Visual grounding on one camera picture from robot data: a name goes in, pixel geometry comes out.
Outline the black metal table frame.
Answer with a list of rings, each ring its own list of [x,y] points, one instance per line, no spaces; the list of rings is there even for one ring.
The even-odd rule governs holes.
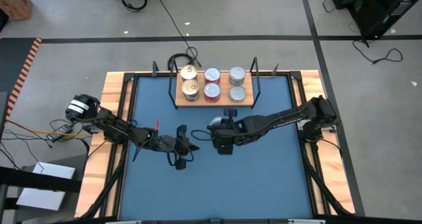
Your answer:
[[[256,73],[248,72],[251,76],[248,80],[250,86],[256,76],[270,78],[286,76],[287,86],[293,97],[293,102],[301,105],[313,96],[323,93],[322,80],[317,70],[261,70]],[[168,71],[139,71],[139,72],[108,72],[102,91],[101,103],[106,108],[116,112],[124,119],[133,114],[135,104],[136,78],[167,78]],[[343,143],[340,141],[342,132],[337,128],[329,128],[322,131],[323,138],[316,144],[306,143],[306,151],[309,161],[319,173],[326,186],[330,189],[339,203],[351,213],[356,211],[356,204],[347,180],[347,171],[344,167],[345,150],[339,150]],[[118,166],[117,158],[123,154],[122,145],[113,145],[103,141],[103,135],[93,136],[91,141],[92,157],[87,161],[82,178],[82,186],[76,205],[75,217],[86,213],[106,185],[108,178]]]

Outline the black power adapter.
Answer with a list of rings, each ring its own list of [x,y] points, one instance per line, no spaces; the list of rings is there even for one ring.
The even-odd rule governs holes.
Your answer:
[[[51,142],[56,142],[60,140],[61,138],[65,137],[65,134],[69,134],[72,131],[73,131],[72,126],[65,124],[55,129],[53,132],[47,134],[45,137]]]

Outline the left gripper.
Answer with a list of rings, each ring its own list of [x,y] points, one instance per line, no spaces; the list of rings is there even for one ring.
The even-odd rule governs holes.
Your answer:
[[[187,126],[180,125],[176,130],[176,137],[168,135],[157,136],[154,143],[155,147],[160,152],[167,154],[167,162],[175,167],[176,170],[184,170],[190,159],[186,156],[191,152],[198,151],[200,148],[196,145],[189,144],[189,139],[186,137]]]

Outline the white flat panel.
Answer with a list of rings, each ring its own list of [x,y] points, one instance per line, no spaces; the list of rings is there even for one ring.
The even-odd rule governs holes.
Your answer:
[[[51,175],[65,179],[72,179],[76,169],[62,165],[38,162],[32,172],[41,175]],[[65,192],[24,188],[18,197],[17,204],[31,208],[58,211],[61,207]]]

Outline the brown cardboard box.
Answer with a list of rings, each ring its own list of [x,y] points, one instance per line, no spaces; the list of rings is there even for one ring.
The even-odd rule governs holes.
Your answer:
[[[31,0],[0,0],[0,9],[12,20],[29,20],[32,16]]]

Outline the black desk bar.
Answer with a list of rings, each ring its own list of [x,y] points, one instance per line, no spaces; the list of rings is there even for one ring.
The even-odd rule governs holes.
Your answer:
[[[0,167],[0,184],[41,190],[80,192],[81,181]]]

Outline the dark floor mat striped edge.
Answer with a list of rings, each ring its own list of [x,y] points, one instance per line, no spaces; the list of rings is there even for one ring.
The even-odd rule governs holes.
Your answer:
[[[0,39],[0,114],[6,118],[11,116],[41,43],[41,38]]]

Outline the blue table mat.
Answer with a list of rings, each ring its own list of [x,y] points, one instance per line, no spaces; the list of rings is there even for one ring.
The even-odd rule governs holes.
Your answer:
[[[121,199],[122,220],[283,219],[312,215],[295,125],[271,130],[260,140],[220,155],[205,130],[220,107],[180,107],[164,77],[140,78],[133,119],[175,136],[187,126],[200,149],[184,170],[170,166],[164,153],[130,146]]]

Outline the black computer case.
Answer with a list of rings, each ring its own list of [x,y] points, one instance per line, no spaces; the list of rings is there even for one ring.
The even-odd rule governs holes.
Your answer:
[[[367,39],[384,35],[418,0],[332,0],[335,8],[347,9],[360,34]]]

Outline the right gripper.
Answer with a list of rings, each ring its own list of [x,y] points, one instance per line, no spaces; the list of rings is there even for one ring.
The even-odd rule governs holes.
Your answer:
[[[233,146],[238,146],[237,136],[246,132],[243,119],[235,120],[237,109],[224,109],[222,117],[226,118],[225,123],[221,125],[208,125],[207,129],[211,133],[213,146],[220,155],[231,155]]]

